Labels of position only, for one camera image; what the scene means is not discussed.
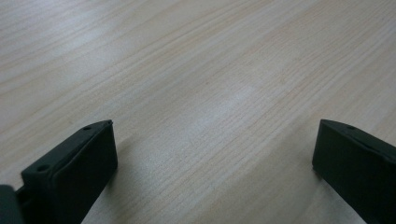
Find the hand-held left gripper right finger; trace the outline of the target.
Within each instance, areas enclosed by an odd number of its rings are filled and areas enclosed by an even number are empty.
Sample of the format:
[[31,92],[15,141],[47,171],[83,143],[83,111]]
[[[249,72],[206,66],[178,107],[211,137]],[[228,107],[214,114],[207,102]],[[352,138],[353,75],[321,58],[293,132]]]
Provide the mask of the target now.
[[323,119],[312,165],[367,224],[396,224],[396,147]]

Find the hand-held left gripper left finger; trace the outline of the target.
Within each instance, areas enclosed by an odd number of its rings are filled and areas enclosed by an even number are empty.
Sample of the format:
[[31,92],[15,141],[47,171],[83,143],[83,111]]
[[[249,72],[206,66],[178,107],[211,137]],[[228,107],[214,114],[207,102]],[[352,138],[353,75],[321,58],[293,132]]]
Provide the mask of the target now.
[[80,224],[118,167],[112,122],[81,128],[21,172],[27,224]]

